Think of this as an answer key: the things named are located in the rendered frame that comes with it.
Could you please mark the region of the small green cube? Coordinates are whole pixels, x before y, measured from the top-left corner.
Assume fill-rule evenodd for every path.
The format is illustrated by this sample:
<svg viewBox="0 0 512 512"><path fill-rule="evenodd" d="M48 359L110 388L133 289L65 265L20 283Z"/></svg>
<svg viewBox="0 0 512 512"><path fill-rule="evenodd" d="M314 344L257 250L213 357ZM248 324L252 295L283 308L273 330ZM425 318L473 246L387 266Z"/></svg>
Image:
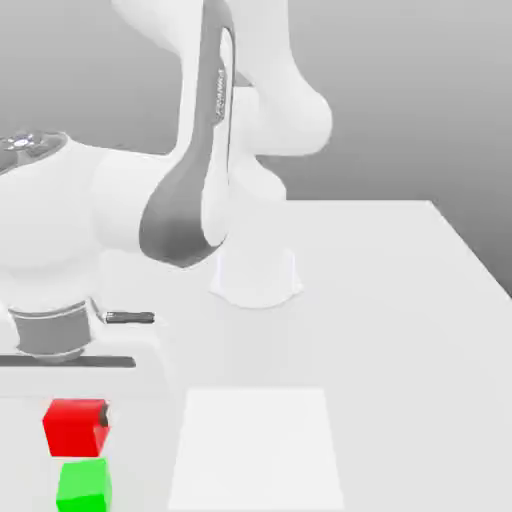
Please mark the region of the small green cube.
<svg viewBox="0 0 512 512"><path fill-rule="evenodd" d="M59 476L58 512L110 512L112 482L105 458L63 464Z"/></svg>

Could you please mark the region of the small red cube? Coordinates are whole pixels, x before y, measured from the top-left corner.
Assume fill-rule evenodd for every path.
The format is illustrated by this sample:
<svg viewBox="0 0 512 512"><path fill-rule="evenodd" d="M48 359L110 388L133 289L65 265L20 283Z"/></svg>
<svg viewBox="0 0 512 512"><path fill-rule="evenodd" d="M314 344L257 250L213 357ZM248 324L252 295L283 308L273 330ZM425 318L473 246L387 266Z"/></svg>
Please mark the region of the small red cube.
<svg viewBox="0 0 512 512"><path fill-rule="evenodd" d="M53 399L42 419L52 457L99 457L110 432L104 399Z"/></svg>

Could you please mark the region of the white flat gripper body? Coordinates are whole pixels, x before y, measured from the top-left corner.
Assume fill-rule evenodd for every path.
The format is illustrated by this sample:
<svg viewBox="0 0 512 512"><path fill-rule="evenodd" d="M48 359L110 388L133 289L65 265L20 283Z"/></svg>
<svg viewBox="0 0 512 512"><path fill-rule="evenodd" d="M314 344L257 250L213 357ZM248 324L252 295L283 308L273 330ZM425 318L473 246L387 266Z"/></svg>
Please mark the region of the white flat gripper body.
<svg viewBox="0 0 512 512"><path fill-rule="evenodd" d="M169 361L153 345L91 344L59 364L0 355L0 398L156 399L169 389Z"/></svg>

